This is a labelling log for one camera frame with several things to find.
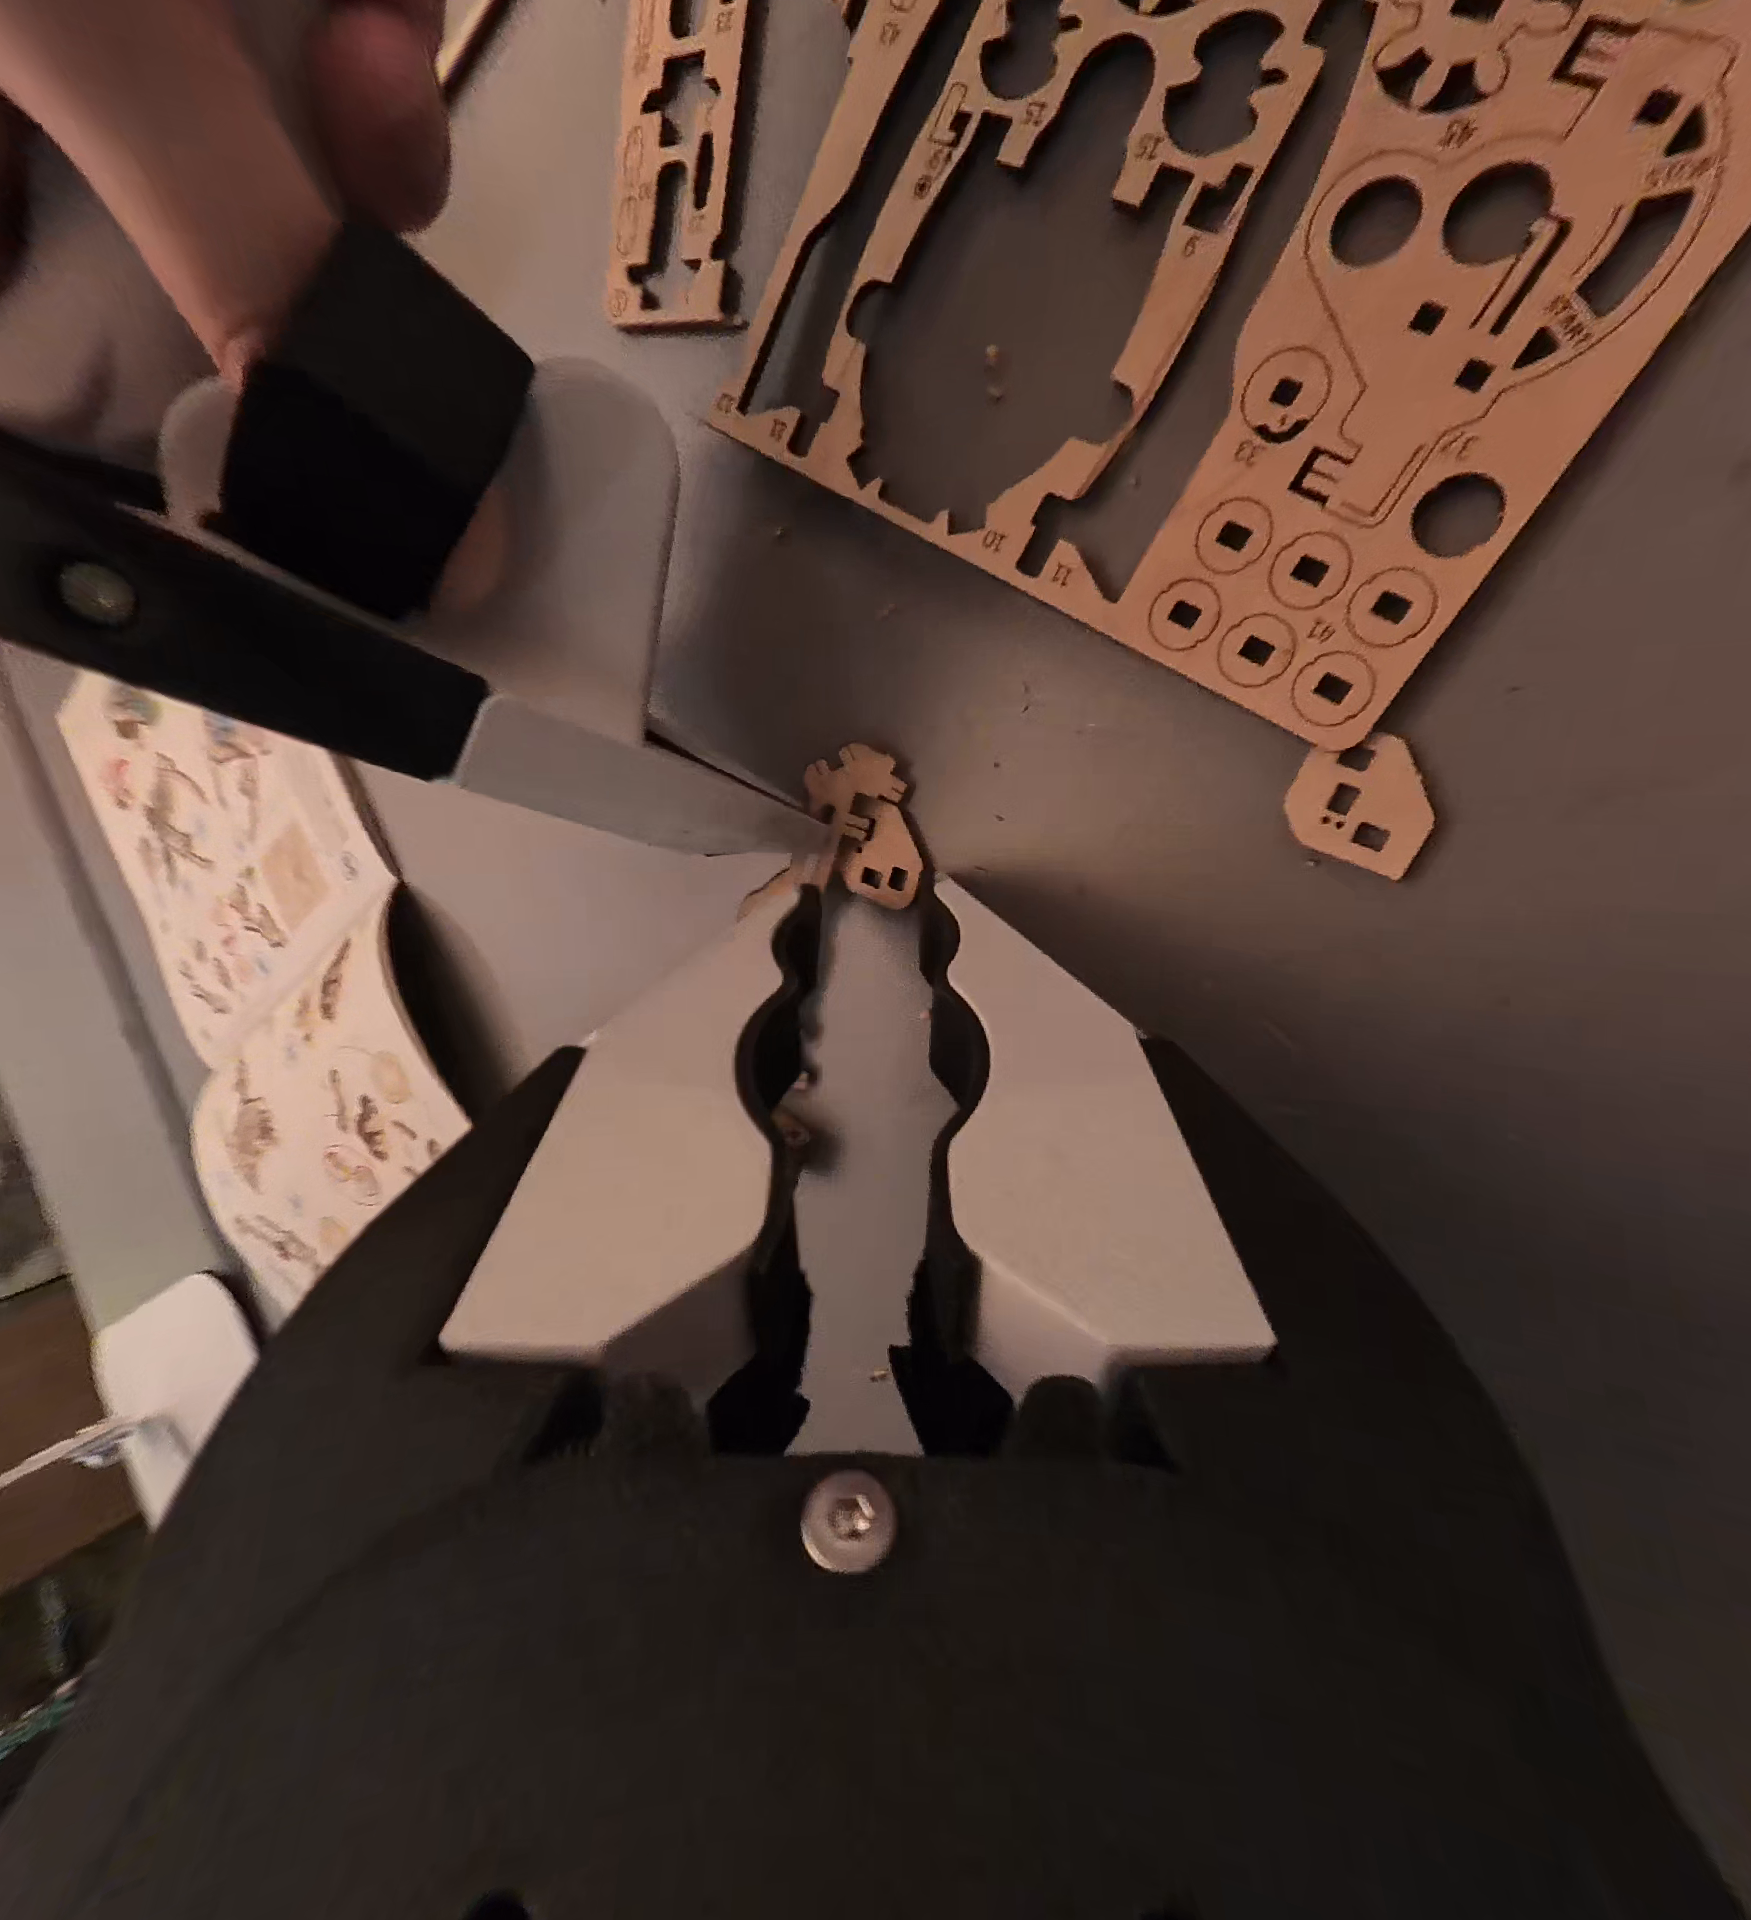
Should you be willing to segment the punched wooden parts sheet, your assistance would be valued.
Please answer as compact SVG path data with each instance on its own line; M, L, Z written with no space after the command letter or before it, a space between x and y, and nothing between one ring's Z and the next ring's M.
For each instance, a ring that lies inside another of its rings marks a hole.
M1751 3L1376 4L1311 196L1243 322L1230 408L1124 589L1042 508L1111 469L1190 346L1314 93L1315 4L1061 4L1029 84L980 4L832 315L815 417L757 387L808 255L943 4L842 4L846 76L709 426L1322 752L1374 732L1523 525L1751 229ZM988 134L1055 136L1093 54L1143 49L1111 203L1175 185L1110 380L1128 419L1065 440L979 525L888 498L858 335Z

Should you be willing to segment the narrow wooden frame strip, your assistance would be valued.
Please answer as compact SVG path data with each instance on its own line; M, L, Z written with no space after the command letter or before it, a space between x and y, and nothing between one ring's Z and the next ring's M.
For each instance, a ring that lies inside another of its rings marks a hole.
M722 329L749 3L625 9L603 310L623 332Z

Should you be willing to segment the person's right hand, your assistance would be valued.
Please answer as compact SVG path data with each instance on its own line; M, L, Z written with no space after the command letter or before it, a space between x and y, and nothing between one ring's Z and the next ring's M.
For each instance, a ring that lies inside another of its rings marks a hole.
M232 4L0 3L0 288L23 247L38 131L237 389L345 220L416 232L446 203L446 12L319 6L301 40L308 159Z

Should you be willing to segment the illustrated instruction booklet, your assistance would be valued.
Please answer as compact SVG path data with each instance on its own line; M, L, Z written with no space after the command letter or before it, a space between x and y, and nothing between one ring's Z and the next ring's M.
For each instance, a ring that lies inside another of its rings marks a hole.
M279 1325L470 1128L397 986L400 876L306 742L93 672L56 727L208 1069L198 1182Z

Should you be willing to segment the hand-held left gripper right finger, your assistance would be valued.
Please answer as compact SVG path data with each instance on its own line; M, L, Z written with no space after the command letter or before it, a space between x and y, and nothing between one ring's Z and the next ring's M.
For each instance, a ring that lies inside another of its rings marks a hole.
M1258 1363L1274 1332L1140 1030L953 879L921 918L953 1107L892 1377L915 1428L1007 1428L1042 1379Z

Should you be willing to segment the small shield-shaped wooden piece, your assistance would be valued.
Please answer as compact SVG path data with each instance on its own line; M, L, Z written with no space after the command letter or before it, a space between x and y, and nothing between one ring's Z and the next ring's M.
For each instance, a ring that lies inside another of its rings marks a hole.
M1406 878L1436 825L1415 761L1390 732L1342 751L1311 751L1283 811L1301 847L1386 881Z
M912 907L925 873L925 858L899 804L871 801L848 819L834 872L858 900L890 912Z

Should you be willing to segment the notched wooden part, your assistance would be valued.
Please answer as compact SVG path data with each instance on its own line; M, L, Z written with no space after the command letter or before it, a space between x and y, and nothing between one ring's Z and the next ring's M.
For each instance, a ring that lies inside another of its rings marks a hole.
M808 813L825 836L823 851L812 858L797 859L791 868L754 889L740 902L738 918L749 918L770 903L783 903L791 900L798 887L812 885L818 891L827 891L832 884L842 885L834 868L840 839L848 827L848 819L862 813L871 801L896 802L905 815L910 787L908 781L898 774L890 755L862 742L851 742L846 745L834 758L815 761L807 767L805 791Z

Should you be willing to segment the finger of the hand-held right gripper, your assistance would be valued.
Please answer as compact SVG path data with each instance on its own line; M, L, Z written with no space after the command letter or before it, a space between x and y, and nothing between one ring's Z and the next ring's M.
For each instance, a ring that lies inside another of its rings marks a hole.
M664 851L815 858L829 845L829 829L780 795L514 698L480 705L448 782Z

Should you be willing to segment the white cardboard box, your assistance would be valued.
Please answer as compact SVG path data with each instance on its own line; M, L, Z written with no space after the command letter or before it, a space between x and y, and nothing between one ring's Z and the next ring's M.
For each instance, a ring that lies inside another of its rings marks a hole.
M257 1339L223 1282L186 1275L90 1339L95 1389L149 1532L257 1363Z

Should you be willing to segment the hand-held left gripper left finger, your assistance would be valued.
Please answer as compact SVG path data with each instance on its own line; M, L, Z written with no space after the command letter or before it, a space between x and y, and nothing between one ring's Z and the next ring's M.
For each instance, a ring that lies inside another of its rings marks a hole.
M667 1379L716 1448L791 1447L812 1291L774 1111L803 1069L818 934L818 887L774 885L584 1043L446 1353Z

